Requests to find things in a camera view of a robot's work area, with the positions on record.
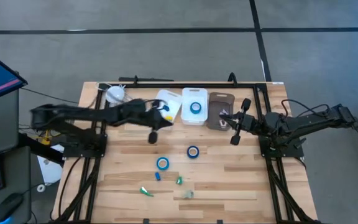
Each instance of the wooden table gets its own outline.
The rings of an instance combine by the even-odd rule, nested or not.
[[[281,101],[287,98],[282,84],[267,83],[272,110],[283,113]],[[181,89],[169,89],[181,93]],[[133,98],[153,99],[159,89],[127,89]],[[244,98],[252,100],[249,114],[257,116],[251,89],[208,89],[208,92],[231,93],[236,97],[234,111],[239,111]],[[89,106],[97,94],[94,82],[84,84],[80,106]],[[90,122],[77,121],[81,128]],[[184,125],[177,116],[171,131],[158,132],[158,141],[147,143],[150,128],[125,124],[108,127],[108,147],[101,161],[94,201],[92,223],[275,223],[273,203],[265,159],[260,155],[257,136],[241,133],[238,146],[230,145],[234,131],[215,131],[206,126]],[[186,155],[188,146],[200,149],[197,159]],[[170,167],[155,180],[156,160],[165,156]],[[65,162],[57,193],[53,217],[57,217],[60,192],[73,162]],[[294,158],[283,158],[288,188],[299,206],[311,218],[317,219],[305,168]],[[62,210],[78,191],[83,159],[77,163],[66,186]],[[175,183],[183,177],[183,185]],[[154,197],[139,192],[145,187]],[[193,199],[184,199],[187,190],[194,191]],[[279,193],[283,218],[285,206]],[[82,203],[81,218],[85,217],[88,194]]]

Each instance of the gray floor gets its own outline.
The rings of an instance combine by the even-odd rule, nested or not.
[[[358,27],[356,0],[256,4],[262,27]],[[252,26],[249,3],[242,0],[0,0],[0,30]],[[263,38],[272,80],[285,82],[290,98],[310,106],[342,103],[358,117],[358,32]],[[264,81],[253,33],[0,35],[0,59],[20,71],[29,88],[74,101],[84,81],[134,75],[218,81],[235,72],[241,81]],[[44,103],[60,102],[22,91],[21,123],[29,124],[28,111]],[[358,134],[324,130],[307,139],[319,219],[358,223]],[[39,222],[48,220],[55,192],[35,194]]]

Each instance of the small green marker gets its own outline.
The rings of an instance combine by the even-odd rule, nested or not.
[[[183,184],[183,179],[181,178],[181,176],[178,177],[177,184],[179,185]]]
[[[144,187],[141,187],[141,188],[140,188],[140,192],[141,192],[142,194],[147,195],[147,196],[154,197],[154,195],[150,194]]]

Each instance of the computer mouse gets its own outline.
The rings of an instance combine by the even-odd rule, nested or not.
[[[8,219],[23,202],[23,195],[13,193],[0,203],[0,222]]]

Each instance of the blue tape roll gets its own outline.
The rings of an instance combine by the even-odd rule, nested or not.
[[[165,165],[165,167],[160,166],[160,161],[165,161],[165,162],[167,163],[167,165]],[[165,157],[159,157],[159,159],[157,159],[157,168],[158,168],[159,170],[167,170],[168,167],[169,167],[169,161],[168,161],[167,158],[165,158]]]
[[[201,104],[200,103],[197,103],[197,102],[194,102],[190,105],[190,111],[193,113],[193,114],[198,114],[200,111],[201,111]]]
[[[196,154],[195,154],[195,155],[191,155],[191,154],[190,154],[190,150],[192,150],[192,149],[195,149],[195,150],[196,150]],[[200,154],[200,150],[198,149],[197,146],[190,146],[190,147],[187,149],[187,156],[188,156],[190,159],[196,159],[199,154]]]

